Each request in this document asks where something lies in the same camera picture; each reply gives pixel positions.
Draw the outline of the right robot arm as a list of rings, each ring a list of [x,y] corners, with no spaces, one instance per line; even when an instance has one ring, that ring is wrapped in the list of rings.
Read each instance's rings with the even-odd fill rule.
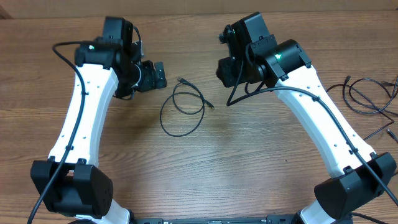
[[[357,135],[297,41],[278,43],[259,12],[227,25],[219,39],[229,50],[216,71],[223,85],[235,90],[256,84],[255,94],[275,93],[304,127],[329,174],[315,186],[314,202],[286,216],[289,223],[351,223],[359,207],[391,193],[393,156],[377,153]]]

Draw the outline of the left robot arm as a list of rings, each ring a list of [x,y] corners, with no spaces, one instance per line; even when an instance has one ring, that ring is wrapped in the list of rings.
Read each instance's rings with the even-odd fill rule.
[[[133,223],[133,213],[113,197],[113,182],[99,170],[99,144],[113,98],[165,88],[162,62],[143,60],[139,30],[122,17],[107,17],[102,34],[75,42],[70,106],[46,160],[33,162],[30,177],[38,205],[75,223]]]

